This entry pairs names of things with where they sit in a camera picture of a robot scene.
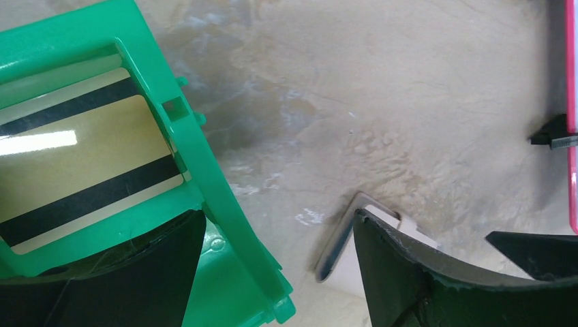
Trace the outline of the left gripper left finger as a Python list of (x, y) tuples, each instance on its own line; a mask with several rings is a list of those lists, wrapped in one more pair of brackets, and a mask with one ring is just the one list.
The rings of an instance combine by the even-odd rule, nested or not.
[(34, 277), (1, 281), (2, 326), (180, 326), (207, 221), (186, 211)]

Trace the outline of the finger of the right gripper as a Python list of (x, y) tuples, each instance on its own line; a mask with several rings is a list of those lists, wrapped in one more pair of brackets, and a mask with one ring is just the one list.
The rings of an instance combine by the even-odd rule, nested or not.
[(538, 281), (577, 276), (577, 236), (494, 231), (485, 240)]

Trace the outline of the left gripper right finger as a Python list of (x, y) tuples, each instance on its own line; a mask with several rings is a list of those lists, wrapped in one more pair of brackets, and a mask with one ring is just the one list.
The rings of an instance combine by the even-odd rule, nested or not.
[(538, 281), (458, 260), (358, 209), (354, 241), (374, 326), (576, 326), (577, 276)]

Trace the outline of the green plastic bin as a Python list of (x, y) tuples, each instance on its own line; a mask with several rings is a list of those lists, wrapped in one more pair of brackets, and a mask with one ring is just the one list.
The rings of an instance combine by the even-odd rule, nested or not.
[(194, 112), (133, 1), (104, 1), (1, 33), (1, 110), (111, 70), (146, 99), (183, 182), (29, 253), (1, 239), (1, 281), (34, 277), (146, 234), (186, 211), (207, 221), (180, 326), (259, 326), (294, 315), (292, 288), (258, 240)]

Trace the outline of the beige card holder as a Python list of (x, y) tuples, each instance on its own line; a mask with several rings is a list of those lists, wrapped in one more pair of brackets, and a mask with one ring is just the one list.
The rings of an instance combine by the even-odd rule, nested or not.
[(357, 209), (367, 209), (371, 214), (403, 234), (434, 249), (440, 248), (435, 240), (422, 233), (416, 221), (408, 215), (391, 210), (360, 191), (354, 195), (348, 204), (320, 255), (315, 269), (315, 277), (318, 283), (326, 283), (328, 280), (333, 281), (339, 278), (340, 275), (343, 275), (345, 279), (345, 281), (341, 282), (342, 285), (353, 285), (355, 282), (361, 282), (361, 271), (353, 237), (354, 212)]

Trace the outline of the gold credit card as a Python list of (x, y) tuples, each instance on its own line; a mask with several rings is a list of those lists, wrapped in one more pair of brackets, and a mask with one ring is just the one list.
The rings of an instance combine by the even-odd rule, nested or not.
[(1, 110), (1, 239), (18, 255), (182, 182), (126, 69)]

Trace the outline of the black whiteboard foot near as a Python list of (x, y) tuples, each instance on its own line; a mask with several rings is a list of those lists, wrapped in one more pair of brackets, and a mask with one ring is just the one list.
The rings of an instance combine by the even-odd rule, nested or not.
[(577, 132), (568, 126), (567, 114), (559, 114), (547, 121), (530, 138), (531, 145), (548, 145), (551, 150), (577, 146)]

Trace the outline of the pink framed whiteboard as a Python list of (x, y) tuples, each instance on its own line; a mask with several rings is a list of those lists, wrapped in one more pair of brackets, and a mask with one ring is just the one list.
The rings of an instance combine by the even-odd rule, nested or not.
[(575, 137), (568, 148), (569, 225), (577, 234), (577, 1), (564, 1), (566, 46), (566, 128)]

